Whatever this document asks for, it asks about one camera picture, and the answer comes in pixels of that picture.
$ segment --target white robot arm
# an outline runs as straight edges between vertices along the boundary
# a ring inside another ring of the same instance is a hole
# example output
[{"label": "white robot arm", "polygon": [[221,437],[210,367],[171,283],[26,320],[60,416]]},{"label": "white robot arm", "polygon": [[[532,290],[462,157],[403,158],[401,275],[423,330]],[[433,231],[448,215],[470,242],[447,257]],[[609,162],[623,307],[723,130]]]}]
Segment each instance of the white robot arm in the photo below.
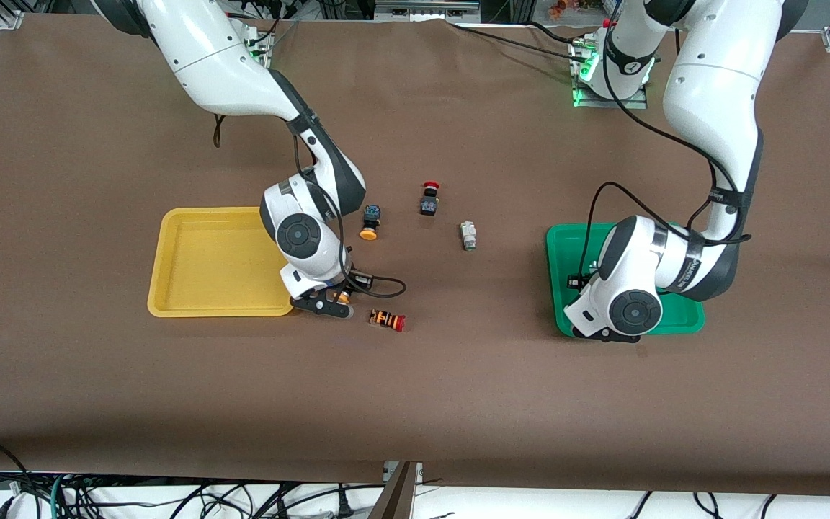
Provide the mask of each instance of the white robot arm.
[{"label": "white robot arm", "polygon": [[666,88],[665,116],[686,142],[708,154],[715,178],[702,233],[643,216],[614,226],[597,272],[563,310],[576,335],[635,342],[661,319],[656,287],[704,301],[732,285],[764,148],[754,98],[778,35],[793,28],[806,3],[626,0],[622,16],[614,13],[616,26],[597,32],[602,69],[587,83],[604,98],[627,99],[643,84],[669,27],[688,30]]},{"label": "white robot arm", "polygon": [[[277,70],[251,57],[241,23],[215,0],[92,0],[116,29],[151,38],[195,103],[219,115],[276,115],[312,151],[316,164],[268,187],[260,204],[264,229],[287,259],[281,278],[294,306],[346,279],[347,253],[326,222],[357,210],[366,186],[299,92]],[[337,303],[316,313],[349,316]]]}]

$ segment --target orange and black striped toy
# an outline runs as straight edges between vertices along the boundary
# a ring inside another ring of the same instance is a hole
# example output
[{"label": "orange and black striped toy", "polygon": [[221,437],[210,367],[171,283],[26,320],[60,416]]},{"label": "orange and black striped toy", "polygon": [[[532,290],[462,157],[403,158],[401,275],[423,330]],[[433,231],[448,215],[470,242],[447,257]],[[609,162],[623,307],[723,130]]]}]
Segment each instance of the orange and black striped toy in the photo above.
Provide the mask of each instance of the orange and black striped toy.
[{"label": "orange and black striped toy", "polygon": [[406,316],[392,315],[383,310],[373,309],[370,311],[370,323],[382,326],[383,328],[392,328],[397,332],[402,332],[406,325]]}]

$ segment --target white robot link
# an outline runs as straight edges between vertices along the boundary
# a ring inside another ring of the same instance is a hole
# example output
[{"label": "white robot link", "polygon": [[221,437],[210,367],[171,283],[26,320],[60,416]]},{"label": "white robot link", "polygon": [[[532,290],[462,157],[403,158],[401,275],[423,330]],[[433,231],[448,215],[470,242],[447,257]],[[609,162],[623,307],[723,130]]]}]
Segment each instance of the white robot link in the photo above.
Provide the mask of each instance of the white robot link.
[{"label": "white robot link", "polygon": [[708,155],[714,182],[702,233],[631,216],[610,230],[597,271],[563,310],[576,336],[636,342],[659,324],[659,287],[704,301],[726,292],[738,263],[764,136],[754,98],[774,44],[808,0],[626,0],[597,30],[600,70],[587,75],[605,99],[642,86],[669,27],[687,30],[664,98],[666,119]]},{"label": "white robot link", "polygon": [[327,287],[346,280],[342,265],[352,265],[326,222],[338,217],[336,211],[345,216],[358,210],[365,181],[293,85],[254,61],[243,24],[215,0],[92,3],[116,29],[152,39],[198,106],[218,115],[276,115],[312,151],[312,167],[264,191],[261,220],[287,259],[280,277],[291,303],[316,313],[352,315],[349,306],[325,297]]}]

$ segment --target white floor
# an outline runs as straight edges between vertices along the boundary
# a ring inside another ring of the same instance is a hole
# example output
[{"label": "white floor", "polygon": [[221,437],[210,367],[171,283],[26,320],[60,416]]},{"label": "white floor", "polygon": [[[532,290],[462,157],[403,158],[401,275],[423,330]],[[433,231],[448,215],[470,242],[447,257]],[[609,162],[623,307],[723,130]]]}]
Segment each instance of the white floor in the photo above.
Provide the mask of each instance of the white floor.
[{"label": "white floor", "polygon": [[[211,492],[226,492],[230,486],[211,487]],[[195,487],[111,487],[92,492],[96,502],[170,502],[181,500]],[[274,492],[274,485],[253,485],[247,487],[254,503],[263,502]],[[335,489],[335,485],[310,484],[290,493],[285,500],[290,505],[294,500],[311,496],[324,490]],[[363,489],[348,492],[349,505],[359,510],[359,517],[366,517],[369,506],[376,502],[379,489]],[[448,515],[451,519],[491,518],[544,518],[544,519],[626,519],[633,513],[642,492],[608,492],[608,490],[542,490],[542,489],[480,489],[480,487],[419,487],[412,512],[413,519],[436,519]],[[9,499],[9,490],[0,490],[0,506]],[[751,494],[717,494],[720,516],[725,519],[757,519],[766,496]],[[248,509],[249,502],[244,493],[233,493],[227,499],[235,505]],[[706,496],[704,503],[709,505]],[[337,496],[332,494],[290,510],[290,517],[329,517],[337,510]],[[155,508],[116,507],[103,508],[105,519],[169,519],[175,503]],[[193,500],[182,510],[178,519],[197,519],[201,504]],[[42,516],[50,517],[47,503],[40,503]],[[15,500],[9,519],[33,519],[32,500],[23,495]],[[213,519],[239,519],[236,510],[217,510]],[[640,519],[708,519],[694,504],[691,494],[679,492],[656,492],[646,503]],[[812,496],[778,496],[771,504],[767,519],[830,519],[830,498]]]}]

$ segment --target small toy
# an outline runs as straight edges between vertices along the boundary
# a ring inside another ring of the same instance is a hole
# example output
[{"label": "small toy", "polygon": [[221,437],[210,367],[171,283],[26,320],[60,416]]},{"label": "small toy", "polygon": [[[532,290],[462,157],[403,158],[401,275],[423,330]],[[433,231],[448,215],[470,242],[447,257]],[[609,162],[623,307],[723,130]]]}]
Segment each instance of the small toy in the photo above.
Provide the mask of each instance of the small toy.
[{"label": "small toy", "polygon": [[363,208],[363,229],[360,237],[367,241],[376,240],[376,228],[380,226],[380,206],[368,205]]},{"label": "small toy", "polygon": [[467,220],[460,224],[460,235],[463,237],[463,249],[476,249],[476,226],[472,221]]},{"label": "small toy", "polygon": [[392,315],[383,310],[373,309],[370,311],[370,323],[382,326],[383,328],[392,328],[397,332],[402,332],[406,325],[406,316]]},{"label": "small toy", "polygon": [[424,183],[424,197],[421,197],[421,214],[434,216],[437,213],[437,191],[441,184],[437,182]]}]

